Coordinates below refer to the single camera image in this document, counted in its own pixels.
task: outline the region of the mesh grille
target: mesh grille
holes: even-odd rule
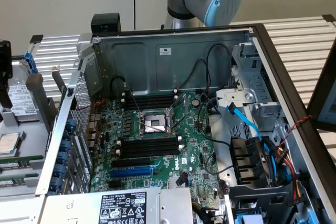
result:
[[[91,100],[89,97],[89,92],[86,86],[85,77],[83,73],[80,73],[80,76],[77,81],[75,98],[77,101],[77,106],[76,106],[76,110],[71,110],[71,116],[76,122],[81,123],[82,128],[83,128],[83,133],[84,135],[86,135],[86,129],[87,129],[89,117],[90,117]]]

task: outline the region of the power supply label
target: power supply label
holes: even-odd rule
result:
[[[8,92],[13,107],[11,111],[16,115],[35,115],[36,109],[26,85],[10,86]]]
[[[99,224],[145,224],[147,192],[103,195]]]

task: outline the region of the green circuit board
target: green circuit board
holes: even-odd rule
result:
[[[188,173],[190,181],[191,195],[194,200],[200,201],[203,206],[218,207],[218,197],[214,198],[214,188],[218,188],[218,180],[216,175],[208,174],[200,165],[200,153],[203,154],[204,162],[213,151],[213,143],[204,138],[194,122],[197,121],[198,108],[191,105],[193,98],[200,99],[200,95],[195,93],[187,93],[187,99],[182,99],[174,108],[174,124],[186,111],[188,116],[177,126],[176,133],[182,135],[185,146],[180,155],[152,157],[151,164],[156,165],[152,176],[134,176],[122,177],[122,187],[119,189],[134,189],[144,187],[161,187],[162,189],[171,188],[175,183],[175,179],[182,172]],[[100,143],[95,144],[92,158],[94,163],[93,176],[90,191],[109,191],[109,181],[111,180],[109,171],[112,169],[111,161],[119,159],[115,153],[118,134],[120,135],[126,127],[126,120],[129,122],[131,117],[131,127],[129,129],[129,140],[137,140],[139,132],[139,124],[137,122],[138,111],[124,111],[118,101],[108,101],[101,108],[101,133],[109,132],[109,139],[106,140],[104,148],[100,148]],[[205,108],[202,108],[200,121],[203,129],[206,124]],[[217,166],[209,161],[208,168],[217,171]]]

